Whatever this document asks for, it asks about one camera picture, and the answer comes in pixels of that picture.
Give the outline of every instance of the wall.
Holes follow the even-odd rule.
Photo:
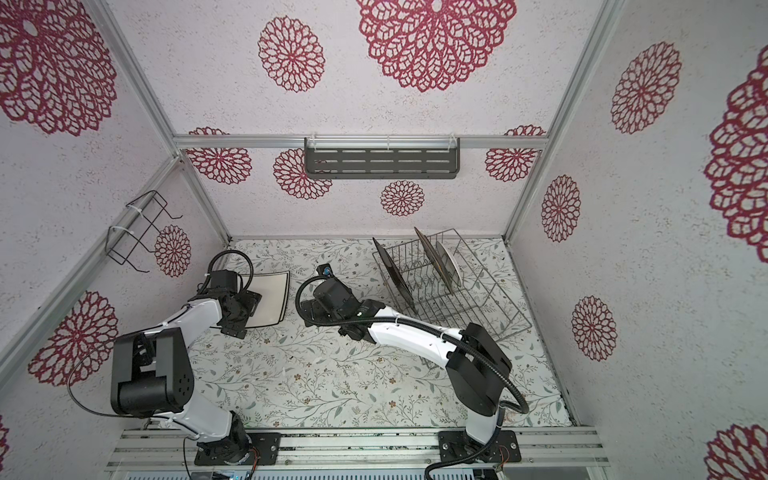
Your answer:
[[[0,18],[0,349],[167,157],[78,6]],[[50,48],[69,39],[52,19],[82,37],[70,51]]]
[[[110,2],[178,133],[544,134],[601,0],[402,3]],[[299,151],[191,157],[233,235],[355,237],[499,234],[534,155],[463,150],[455,180],[405,184],[309,180]]]
[[[618,478],[768,474],[765,25],[629,2],[511,245]]]
[[[0,398],[0,423],[8,432],[9,447],[0,446],[0,476],[8,478],[49,478],[57,472],[65,478],[95,478],[107,464],[108,456],[124,428],[136,428],[139,421],[106,419],[80,410],[68,397],[65,381],[80,359],[100,342],[136,329],[156,325],[176,312],[193,296],[204,278],[208,261],[221,244],[200,211],[186,181],[176,171],[159,189],[167,200],[173,220],[161,214],[157,226],[146,238],[157,255],[138,247],[127,263],[109,260],[86,289],[72,313],[64,319]],[[153,217],[157,206],[145,212]],[[139,219],[132,227],[137,234],[148,226]],[[118,245],[126,254],[134,241],[127,237]],[[111,346],[90,357],[73,377],[73,392],[86,406],[112,413],[109,405]]]

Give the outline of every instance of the wire dish rack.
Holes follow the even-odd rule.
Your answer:
[[[458,231],[444,230],[428,235],[427,239],[434,248],[440,242],[453,255],[461,279],[453,274],[452,288],[449,289],[418,239],[384,247],[411,291],[414,303],[411,306],[389,278],[379,253],[374,252],[373,259],[399,312],[447,327],[464,328],[469,323],[478,323],[497,342],[531,328],[531,321],[512,302]]]

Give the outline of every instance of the plate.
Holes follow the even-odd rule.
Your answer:
[[[395,262],[392,261],[392,257],[389,255],[389,252],[386,251],[386,248],[382,247],[381,243],[377,242],[375,238],[373,239],[373,244],[376,245],[376,249],[379,251],[379,256],[382,258],[382,263],[384,263],[386,271],[389,272],[389,278],[392,279],[392,282],[397,287],[397,291],[400,292],[402,298],[406,299],[406,303],[408,303],[411,308],[415,309],[416,305],[413,302],[413,295],[406,285],[406,281],[402,278],[400,269],[397,268]]]
[[[440,276],[440,278],[442,278],[445,286],[448,287],[448,291],[453,293],[453,289],[451,288],[451,277],[448,275],[445,264],[438,256],[435,248],[429,242],[427,237],[425,237],[423,233],[419,232],[418,228],[413,227],[413,230],[416,230],[416,235],[419,236],[419,240],[421,240],[422,246],[424,247],[424,253],[426,254],[427,258],[429,258],[429,261],[432,262],[432,266],[435,267],[435,270],[437,270],[437,274]]]
[[[458,268],[456,259],[451,255],[451,251],[446,249],[442,243],[437,243],[438,258],[442,260],[445,265],[445,271],[449,277],[451,277],[456,285],[463,285],[464,279],[462,278],[462,271]]]
[[[245,324],[247,329],[277,325],[283,321],[288,305],[290,272],[255,273],[248,290],[261,294],[253,316]]]

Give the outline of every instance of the red doily pattern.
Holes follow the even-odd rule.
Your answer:
[[[228,135],[218,128],[202,127],[190,135]],[[187,155],[197,171],[220,184],[238,184],[250,175],[250,156],[245,148],[188,148]]]
[[[118,318],[109,300],[98,292],[85,292],[29,363],[27,370],[40,383],[66,385],[75,364],[85,354],[117,336]],[[72,375],[72,383],[82,382],[98,371],[111,353],[112,347],[106,345],[89,355]]]
[[[730,237],[754,245],[768,263],[768,46],[727,104],[723,123],[710,134],[713,159],[704,169],[710,206],[723,212]]]
[[[2,415],[0,415],[0,472],[2,472],[2,461],[5,454],[11,447],[8,446],[8,429],[2,424]]]
[[[293,148],[275,159],[273,174],[280,188],[296,198],[309,200],[322,197],[331,189],[331,180],[313,180],[304,170],[304,150]]]
[[[534,125],[520,125],[505,135],[544,135],[547,132]],[[492,148],[485,154],[485,169],[497,180],[505,182],[520,180],[528,176],[536,160],[533,148]]]
[[[578,348],[590,359],[606,360],[616,348],[616,322],[608,306],[599,298],[579,300],[571,319],[571,331]]]
[[[78,136],[111,115],[117,72],[77,0],[3,0],[0,102],[8,118]]]
[[[707,480],[764,480],[768,478],[768,433],[760,425],[717,431],[707,443]]]
[[[576,228],[581,214],[581,200],[576,182],[568,175],[555,178],[541,202],[541,224],[553,242],[568,238]]]
[[[382,207],[397,217],[407,217],[424,204],[424,190],[413,182],[398,180],[384,187],[381,195]]]
[[[514,0],[357,0],[360,33],[382,73],[402,87],[445,90],[488,63]]]
[[[192,257],[190,239],[176,225],[166,225],[154,241],[154,259],[168,276],[180,276],[187,271]]]
[[[259,39],[259,58],[266,73],[288,91],[307,91],[326,69],[323,47],[310,27],[295,18],[275,18]]]
[[[680,52],[664,41],[643,50],[616,85],[611,116],[616,129],[633,134],[664,113],[680,81]]]

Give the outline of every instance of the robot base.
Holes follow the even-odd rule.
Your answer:
[[[250,447],[260,453],[256,465],[275,465],[277,453],[280,451],[280,433],[248,433],[248,436]],[[197,466],[230,465],[220,458],[207,455],[204,450],[198,450],[194,464]],[[253,465],[253,452],[249,451],[240,465]]]
[[[482,445],[478,445],[477,442],[471,440],[465,432],[455,430],[438,432],[438,440],[440,444],[440,462],[448,462],[467,456],[470,453],[477,452],[482,447]],[[506,458],[507,452],[504,449],[500,449],[500,446],[506,447],[507,451],[509,451],[509,458]],[[504,460],[506,462],[517,463],[522,460],[518,439],[512,430],[501,430],[498,438],[488,448],[488,451],[480,455],[475,461],[501,463],[502,452],[504,452]]]

